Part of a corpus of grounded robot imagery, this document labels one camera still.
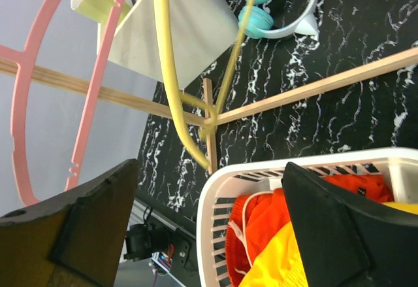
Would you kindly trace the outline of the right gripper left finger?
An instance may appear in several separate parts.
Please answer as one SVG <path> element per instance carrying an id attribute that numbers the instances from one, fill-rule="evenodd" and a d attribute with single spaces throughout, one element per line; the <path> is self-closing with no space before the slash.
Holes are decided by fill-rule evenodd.
<path id="1" fill-rule="evenodd" d="M 2 286 L 113 286 L 137 188 L 128 159 L 1 217 Z"/>

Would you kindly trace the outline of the orange shorts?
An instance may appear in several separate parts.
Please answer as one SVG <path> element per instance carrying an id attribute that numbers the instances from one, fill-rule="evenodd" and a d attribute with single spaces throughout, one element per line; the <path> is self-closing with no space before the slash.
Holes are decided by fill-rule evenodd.
<path id="1" fill-rule="evenodd" d="M 383 203 L 394 200 L 381 175 L 334 175 L 323 180 L 368 199 Z M 290 216 L 282 188 L 259 195 L 242 195 L 234 202 L 225 244 L 227 269 L 233 286 L 250 270 L 250 262 L 267 246 Z"/>

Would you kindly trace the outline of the yellow shorts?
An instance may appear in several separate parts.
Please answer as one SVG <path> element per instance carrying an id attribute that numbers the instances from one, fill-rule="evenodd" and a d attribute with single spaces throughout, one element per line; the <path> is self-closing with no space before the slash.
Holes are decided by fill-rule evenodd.
<path id="1" fill-rule="evenodd" d="M 286 204 L 263 201 L 249 216 L 246 230 L 252 263 L 239 286 L 307 286 Z"/>

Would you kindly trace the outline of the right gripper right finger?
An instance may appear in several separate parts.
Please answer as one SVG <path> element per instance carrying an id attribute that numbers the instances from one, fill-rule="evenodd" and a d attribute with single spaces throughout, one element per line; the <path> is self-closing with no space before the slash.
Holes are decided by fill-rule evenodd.
<path id="1" fill-rule="evenodd" d="M 416 286 L 417 215 L 289 162 L 282 179 L 309 286 Z"/>

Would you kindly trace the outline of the pink plastic hanger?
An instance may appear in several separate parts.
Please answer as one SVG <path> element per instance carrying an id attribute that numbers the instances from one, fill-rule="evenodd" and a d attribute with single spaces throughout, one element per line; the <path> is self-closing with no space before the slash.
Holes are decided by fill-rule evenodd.
<path id="1" fill-rule="evenodd" d="M 67 179 L 65 187 L 67 190 L 70 190 L 78 184 L 78 177 L 87 147 L 97 100 L 101 91 L 101 83 L 105 73 L 108 55 L 125 0 L 112 0 L 111 2 L 103 39 L 95 60 L 90 81 L 80 80 L 62 74 L 52 74 L 50 71 L 41 69 L 35 65 L 42 40 L 60 2 L 61 0 L 44 0 L 22 51 L 1 46 L 1 63 L 8 68 L 13 66 L 17 67 L 11 104 L 10 134 L 14 145 L 12 164 L 16 187 L 20 200 L 25 206 L 34 205 L 39 201 L 33 193 L 29 178 L 25 141 L 27 98 L 31 81 L 39 80 L 44 84 L 63 90 L 78 92 L 86 97 L 78 135 L 72 153 L 72 167 L 69 169 L 71 175 Z"/>

